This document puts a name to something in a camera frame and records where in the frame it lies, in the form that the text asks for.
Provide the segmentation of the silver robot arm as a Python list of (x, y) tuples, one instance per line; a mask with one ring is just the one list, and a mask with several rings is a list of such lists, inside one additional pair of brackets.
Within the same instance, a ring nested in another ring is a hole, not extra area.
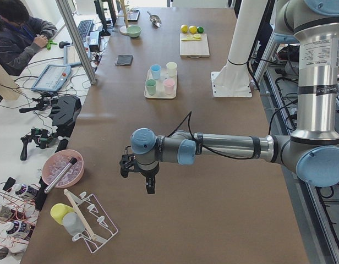
[(149, 194), (160, 162), (190, 165), (213, 153), (235, 160), (264, 159), (318, 187), (339, 182), (339, 134), (335, 131), (339, 46), (339, 1), (277, 1), (273, 37), (299, 42), (297, 128), (290, 135), (233, 136), (176, 129), (157, 136), (148, 128), (132, 133), (121, 175), (139, 172)]

